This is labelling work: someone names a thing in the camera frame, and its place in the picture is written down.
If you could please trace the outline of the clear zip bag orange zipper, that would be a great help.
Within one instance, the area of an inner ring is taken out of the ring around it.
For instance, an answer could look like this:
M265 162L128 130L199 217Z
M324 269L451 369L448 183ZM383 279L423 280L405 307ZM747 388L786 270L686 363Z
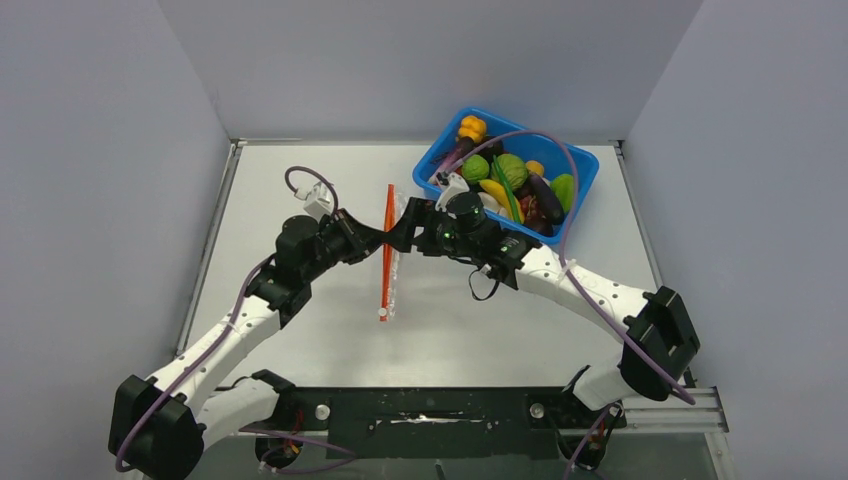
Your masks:
M387 187L386 204L384 211L384 230L389 232L396 224L396 208L400 200L396 192L396 186L389 184ZM382 323L394 319L396 314L397 280L401 254L389 245L384 245L382 250L382 276L381 276L381 298L378 309L378 320Z

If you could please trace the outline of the dark purple toy eggplant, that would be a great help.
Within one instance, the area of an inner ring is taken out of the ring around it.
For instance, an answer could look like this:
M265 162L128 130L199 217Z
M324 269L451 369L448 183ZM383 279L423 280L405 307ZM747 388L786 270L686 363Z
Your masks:
M545 180L536 173L529 173L527 183L536 197L537 207L540 213L552 225L563 224L566 214L562 203Z

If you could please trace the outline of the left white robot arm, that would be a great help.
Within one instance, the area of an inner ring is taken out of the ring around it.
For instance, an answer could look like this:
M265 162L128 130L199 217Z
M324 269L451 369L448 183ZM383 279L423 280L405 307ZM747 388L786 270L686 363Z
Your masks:
M366 259L385 239L345 210L321 220L289 218L274 253L252 268L234 305L206 334L153 374L132 375L118 387L108 444L117 471L184 479L209 447L270 418L286 388L282 378L263 374L224 392L219 384L300 312L315 279Z

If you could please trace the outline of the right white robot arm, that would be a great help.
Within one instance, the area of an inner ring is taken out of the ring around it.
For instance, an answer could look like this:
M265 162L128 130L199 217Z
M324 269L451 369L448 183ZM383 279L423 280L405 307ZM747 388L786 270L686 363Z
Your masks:
M630 397L695 404L680 380L700 340L676 291L649 292L592 272L490 218L472 192L444 204L411 199L385 242L403 252L468 260L498 284L548 299L618 340L618 356L571 381L562 411L572 425L588 426L603 407Z

